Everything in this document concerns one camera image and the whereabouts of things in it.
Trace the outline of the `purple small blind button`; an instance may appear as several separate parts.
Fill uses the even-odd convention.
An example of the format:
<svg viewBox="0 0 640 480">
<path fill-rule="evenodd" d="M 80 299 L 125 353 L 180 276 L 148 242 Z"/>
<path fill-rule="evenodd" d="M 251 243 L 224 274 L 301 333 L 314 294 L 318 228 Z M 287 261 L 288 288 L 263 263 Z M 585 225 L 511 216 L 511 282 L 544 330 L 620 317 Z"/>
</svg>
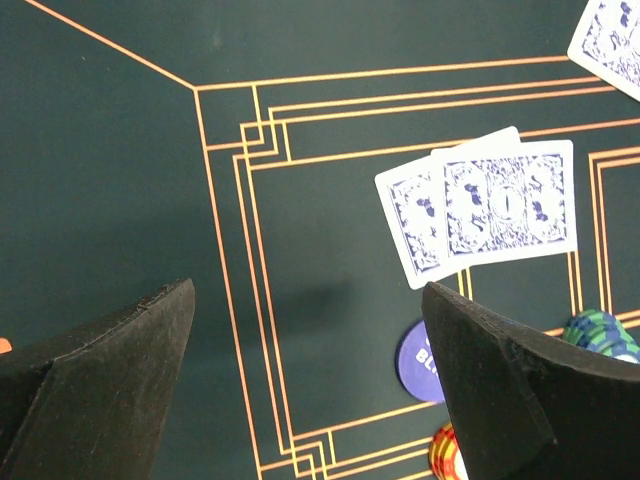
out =
<svg viewBox="0 0 640 480">
<path fill-rule="evenodd" d="M 420 402 L 445 402 L 439 373 L 423 319 L 409 327 L 395 353 L 396 375 L 406 392 Z"/>
</svg>

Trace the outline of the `blue backed playing card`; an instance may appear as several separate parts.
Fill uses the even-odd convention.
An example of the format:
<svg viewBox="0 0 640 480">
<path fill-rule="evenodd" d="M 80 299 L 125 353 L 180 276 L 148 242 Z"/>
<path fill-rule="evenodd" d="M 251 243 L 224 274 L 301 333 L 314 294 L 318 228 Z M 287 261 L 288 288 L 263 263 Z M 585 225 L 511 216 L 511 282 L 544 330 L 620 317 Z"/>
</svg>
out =
<svg viewBox="0 0 640 480">
<path fill-rule="evenodd" d="M 591 0 L 569 44 L 570 60 L 639 100 L 639 2 Z"/>
</svg>

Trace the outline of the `green chips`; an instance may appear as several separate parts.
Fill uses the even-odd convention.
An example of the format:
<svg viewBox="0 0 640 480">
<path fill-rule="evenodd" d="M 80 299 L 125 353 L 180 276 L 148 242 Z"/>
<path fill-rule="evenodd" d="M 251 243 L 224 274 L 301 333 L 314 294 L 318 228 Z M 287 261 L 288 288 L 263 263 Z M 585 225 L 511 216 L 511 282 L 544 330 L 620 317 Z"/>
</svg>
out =
<svg viewBox="0 0 640 480">
<path fill-rule="evenodd" d="M 588 351 L 639 364 L 639 345 L 613 315 L 585 310 L 566 325 L 562 339 Z"/>
</svg>

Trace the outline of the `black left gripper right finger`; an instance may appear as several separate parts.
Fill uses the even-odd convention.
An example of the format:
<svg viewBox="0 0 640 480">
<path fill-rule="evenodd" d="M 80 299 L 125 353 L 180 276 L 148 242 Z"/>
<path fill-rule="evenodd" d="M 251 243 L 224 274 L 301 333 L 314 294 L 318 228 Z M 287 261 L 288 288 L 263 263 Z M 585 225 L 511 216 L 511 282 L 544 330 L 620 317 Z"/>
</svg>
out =
<svg viewBox="0 0 640 480">
<path fill-rule="evenodd" d="M 429 282 L 422 312 L 471 479 L 636 479 L 639 368 Z"/>
</svg>

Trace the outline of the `orange chips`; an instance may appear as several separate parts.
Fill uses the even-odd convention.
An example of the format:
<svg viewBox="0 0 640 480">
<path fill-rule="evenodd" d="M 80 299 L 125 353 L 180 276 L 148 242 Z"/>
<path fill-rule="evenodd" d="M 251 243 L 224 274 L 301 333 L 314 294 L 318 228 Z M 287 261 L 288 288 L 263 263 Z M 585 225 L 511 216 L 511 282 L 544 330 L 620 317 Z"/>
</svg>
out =
<svg viewBox="0 0 640 480">
<path fill-rule="evenodd" d="M 451 422 L 441 427 L 433 436 L 428 459 L 432 473 L 439 480 L 469 479 Z"/>
</svg>

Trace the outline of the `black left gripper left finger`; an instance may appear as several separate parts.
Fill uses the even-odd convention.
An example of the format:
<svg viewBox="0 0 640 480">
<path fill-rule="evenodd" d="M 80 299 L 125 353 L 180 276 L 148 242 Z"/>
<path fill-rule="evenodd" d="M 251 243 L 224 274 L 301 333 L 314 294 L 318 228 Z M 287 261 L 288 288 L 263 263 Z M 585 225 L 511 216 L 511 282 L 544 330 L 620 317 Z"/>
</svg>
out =
<svg viewBox="0 0 640 480">
<path fill-rule="evenodd" d="M 2 354 L 2 478 L 149 478 L 195 303 L 179 280 Z"/>
</svg>

